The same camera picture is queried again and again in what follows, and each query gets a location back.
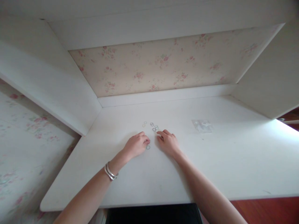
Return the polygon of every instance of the wooden floor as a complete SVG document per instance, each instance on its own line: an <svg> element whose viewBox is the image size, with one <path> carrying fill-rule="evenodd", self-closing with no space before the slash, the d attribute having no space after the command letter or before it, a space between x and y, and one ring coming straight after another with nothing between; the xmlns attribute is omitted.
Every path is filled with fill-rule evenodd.
<svg viewBox="0 0 299 224"><path fill-rule="evenodd" d="M299 224L299 197L231 201L249 224Z"/></svg>

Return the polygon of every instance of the small plastic packet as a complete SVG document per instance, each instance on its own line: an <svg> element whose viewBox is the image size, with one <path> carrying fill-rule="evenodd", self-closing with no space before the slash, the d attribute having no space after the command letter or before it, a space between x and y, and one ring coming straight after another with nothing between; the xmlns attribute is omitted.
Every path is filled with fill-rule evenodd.
<svg viewBox="0 0 299 224"><path fill-rule="evenodd" d="M212 133L213 126L208 120L191 120L195 129L200 133Z"/></svg>

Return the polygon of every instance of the wrist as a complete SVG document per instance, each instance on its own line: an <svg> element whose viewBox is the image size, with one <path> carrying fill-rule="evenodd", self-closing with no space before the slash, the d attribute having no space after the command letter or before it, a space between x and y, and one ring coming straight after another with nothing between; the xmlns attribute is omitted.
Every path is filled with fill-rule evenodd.
<svg viewBox="0 0 299 224"><path fill-rule="evenodd" d="M182 159L184 159L184 157L185 154L180 149L176 150L173 155L173 158L177 163L179 163Z"/></svg>
<svg viewBox="0 0 299 224"><path fill-rule="evenodd" d="M117 155L109 162L109 169L112 174L116 175L129 160L130 159L123 151L117 153Z"/></svg>

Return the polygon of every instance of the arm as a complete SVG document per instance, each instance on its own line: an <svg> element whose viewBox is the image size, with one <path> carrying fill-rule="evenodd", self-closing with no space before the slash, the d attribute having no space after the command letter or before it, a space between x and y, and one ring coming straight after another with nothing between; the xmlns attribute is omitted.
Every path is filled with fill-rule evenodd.
<svg viewBox="0 0 299 224"><path fill-rule="evenodd" d="M132 136L123 150L109 162L111 173L116 175L127 162L143 153L149 143L144 132ZM88 223L99 208L110 184L111 180L102 168L70 201L54 224Z"/></svg>
<svg viewBox="0 0 299 224"><path fill-rule="evenodd" d="M193 198L199 210L210 223L235 223L247 222L229 202L229 200L188 160L180 150L178 140L174 134L164 130L157 132L162 150L175 159L182 169Z"/></svg>

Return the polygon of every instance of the finger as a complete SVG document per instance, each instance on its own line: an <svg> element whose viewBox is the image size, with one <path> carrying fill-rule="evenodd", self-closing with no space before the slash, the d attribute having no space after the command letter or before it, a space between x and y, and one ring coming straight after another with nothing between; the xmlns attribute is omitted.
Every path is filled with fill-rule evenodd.
<svg viewBox="0 0 299 224"><path fill-rule="evenodd" d="M160 136L157 136L158 142L160 143L160 145L162 145L164 143L164 141L161 139Z"/></svg>
<svg viewBox="0 0 299 224"><path fill-rule="evenodd" d="M135 136L144 136L145 135L145 133L144 132L140 132L140 133L138 133L137 135L135 135Z"/></svg>
<svg viewBox="0 0 299 224"><path fill-rule="evenodd" d="M145 146L149 145L150 144L150 140L146 140L144 143L143 143Z"/></svg>
<svg viewBox="0 0 299 224"><path fill-rule="evenodd" d="M157 132L157 134L161 135L163 138L167 136L167 134L165 134L164 132Z"/></svg>
<svg viewBox="0 0 299 224"><path fill-rule="evenodd" d="M149 137L147 137L146 135L140 136L140 138L142 139L143 142L150 141Z"/></svg>
<svg viewBox="0 0 299 224"><path fill-rule="evenodd" d="M171 133L169 131L167 131L166 129L163 132L166 133L167 135L171 135Z"/></svg>

